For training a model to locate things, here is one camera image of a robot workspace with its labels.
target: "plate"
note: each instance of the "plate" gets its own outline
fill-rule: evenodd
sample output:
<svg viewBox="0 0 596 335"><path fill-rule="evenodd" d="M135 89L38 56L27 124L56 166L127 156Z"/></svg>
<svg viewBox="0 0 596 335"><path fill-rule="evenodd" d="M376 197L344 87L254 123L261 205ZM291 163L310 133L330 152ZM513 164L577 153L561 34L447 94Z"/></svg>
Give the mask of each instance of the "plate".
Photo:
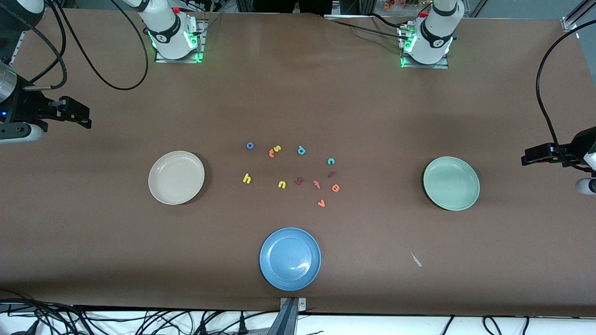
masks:
<svg viewBox="0 0 596 335"><path fill-rule="evenodd" d="M424 190L439 207L464 210L478 200L480 181L468 163L455 157L441 157L426 167Z"/></svg>
<svg viewBox="0 0 596 335"><path fill-rule="evenodd" d="M159 158L149 172L149 191L164 204L182 204L198 194L205 168L197 156L173 151Z"/></svg>
<svg viewBox="0 0 596 335"><path fill-rule="evenodd" d="M300 228L283 228L271 234L260 253L265 279L284 291L298 291L315 280L321 268L321 250L315 239Z"/></svg>

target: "plate rim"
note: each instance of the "plate rim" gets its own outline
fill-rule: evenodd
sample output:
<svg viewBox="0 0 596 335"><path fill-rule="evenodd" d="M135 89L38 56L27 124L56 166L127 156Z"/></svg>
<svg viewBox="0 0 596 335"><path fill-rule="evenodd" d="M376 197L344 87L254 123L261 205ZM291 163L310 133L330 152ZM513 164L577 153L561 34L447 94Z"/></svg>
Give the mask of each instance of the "plate rim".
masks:
<svg viewBox="0 0 596 335"><path fill-rule="evenodd" d="M167 156L174 156L175 154L185 154L185 155L188 155L195 162L198 162L199 165L200 165L200 167L201 167L201 169L203 170L203 182L201 183L201 186L198 188L198 190L190 198L185 199L182 202L171 202L171 203L168 203L168 202L162 201L161 199L159 199L158 197L156 197L155 192L154 192L155 190L153 190L152 187L151 187L151 176L154 174L154 172L156 172L159 169L159 166L163 165L163 161L166 160L166 159L168 159ZM201 189L203 188L203 185L205 184L205 177L206 177L205 173L206 173L205 172L205 166L203 165L203 162L201 161L201 159L197 157L197 155L195 155L195 154L193 154L193 153L191 153L189 151L185 151L185 150L175 150L175 151L171 151L169 153L164 154L163 156L159 157L155 161L155 163L153 163L153 165L151 166L151 169L149 170L149 175L147 176L147 185L149 186L149 192L151 193L151 195L153 196L153 198L155 200L157 200L157 201L159 201L159 202L161 202L163 204L167 204L167 205L183 204L183 203L186 203L186 202L190 201L194 197L196 197L197 194L201 191Z"/></svg>
<svg viewBox="0 0 596 335"><path fill-rule="evenodd" d="M468 166L472 172L474 173L474 178L476 180L476 184L478 185L478 192L476 193L476 196L474 198L474 201L472 201L468 206L463 207L463 208L457 208L457 209L451 209L451 208L447 208L445 206L442 206L441 204L437 203L437 201L435 199L433 199L433 197L429 194L429 191L427 189L427 176L430 173L429 172L429 167L435 163L438 160L443 160L443 159L454 159L460 163L464 163L466 166ZM474 170L474 168L472 167L472 165L468 164L468 162L466 162L465 160L461 159L461 158L457 158L457 157L453 157L453 156L442 156L442 157L438 157L433 159L430 163L427 164L426 168L424 169L424 175L423 175L423 185L424 185L424 192L426 193L426 195L430 198L430 200L437 206L446 209L446 210L450 210L452 212L459 212L462 210L466 210L470 207L472 207L476 201L478 201L478 198L480 197L480 178L478 178L478 173L476 173L476 170Z"/></svg>
<svg viewBox="0 0 596 335"><path fill-rule="evenodd" d="M273 272L272 269L271 269L271 266L270 266L270 262L267 262L266 261L265 255L267 254L267 252L265 250L265 246L267 245L268 242L270 242L273 239L273 236L275 234L279 234L280 232L283 232L283 231L296 231L298 233L304 234L307 238L310 238L314 242L314 245L315 245L315 251L316 251L315 257L318 258L318 264L316 266L316 270L312 270L313 271L312 278L306 284L304 284L304 285L302 285L302 286L300 286L300 287L298 287L296 289L291 289L291 290L281 288L281 287L275 285L274 283L272 283L269 280L269 278L267 277L267 275L265 274L265 271L264 271L264 268L266 267L265 265L266 264L269 264L269 270L271 272ZM269 236L267 236L267 238L265 239L265 241L261 245L261 250L259 252L259 267L260 267L260 270L261 270L261 274L263 275L263 277L265 277L265 280L271 286L275 287L276 289L282 290L282 291L287 291L287 292L299 291L299 290L302 290L302 289L306 288L308 285L312 284L312 282L315 281L316 277L318 276L319 271L321 270L321 264L322 264L322 255L321 255L321 247L319 246L319 243L316 241L315 237L312 236L309 232L307 232L306 230L304 230L302 228L298 228L298 227L284 227L284 228L280 228L280 229L272 232L271 234L269 234Z"/></svg>

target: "white scrap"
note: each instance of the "white scrap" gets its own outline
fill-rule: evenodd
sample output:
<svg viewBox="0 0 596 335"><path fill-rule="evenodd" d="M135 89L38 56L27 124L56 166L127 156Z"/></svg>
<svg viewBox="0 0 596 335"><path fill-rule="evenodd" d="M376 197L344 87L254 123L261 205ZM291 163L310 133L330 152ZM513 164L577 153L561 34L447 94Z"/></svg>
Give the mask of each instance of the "white scrap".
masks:
<svg viewBox="0 0 596 335"><path fill-rule="evenodd" d="M413 253L410 253L410 255L412 255L412 258L414 258L414 262L416 262L416 264L418 264L418 267L422 267L422 263L420 263L420 261L416 258L416 256L414 256Z"/></svg>

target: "green plate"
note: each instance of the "green plate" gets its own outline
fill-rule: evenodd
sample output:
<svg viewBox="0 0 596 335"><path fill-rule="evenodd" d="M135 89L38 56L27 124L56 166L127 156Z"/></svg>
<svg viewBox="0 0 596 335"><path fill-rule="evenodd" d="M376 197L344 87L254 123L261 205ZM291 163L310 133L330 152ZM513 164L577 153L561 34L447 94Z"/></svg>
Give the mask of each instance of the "green plate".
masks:
<svg viewBox="0 0 596 335"><path fill-rule="evenodd" d="M468 163L455 157L441 157L426 167L424 190L439 207L464 210L478 199L480 181Z"/></svg>

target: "tabletop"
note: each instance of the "tabletop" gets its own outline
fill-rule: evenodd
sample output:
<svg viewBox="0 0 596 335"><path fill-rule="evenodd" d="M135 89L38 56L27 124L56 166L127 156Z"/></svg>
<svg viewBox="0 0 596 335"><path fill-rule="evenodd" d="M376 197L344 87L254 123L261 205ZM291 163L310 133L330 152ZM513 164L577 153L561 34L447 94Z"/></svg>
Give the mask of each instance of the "tabletop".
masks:
<svg viewBox="0 0 596 335"><path fill-rule="evenodd" d="M138 80L142 50L120 13L67 15L110 82ZM38 28L60 44L53 15ZM69 35L68 82L45 94L89 106L93 128L50 121L42 141L0 148L0 285L87 305L267 310L290 294L317 312L593 316L596 202L574 188L587 175L520 163L551 141L535 76L562 33L557 20L464 19L449 69L427 70L401 68L391 37L315 15L223 14L201 64L151 62L126 92L101 83ZM30 78L52 59L28 33L14 67ZM38 85L59 80L56 67ZM576 38L553 52L541 86L562 143L594 125ZM196 153L207 176L193 201L167 206L147 176L175 150ZM422 174L441 156L477 172L471 208L427 198ZM321 247L320 273L295 293L259 269L283 227Z"/></svg>

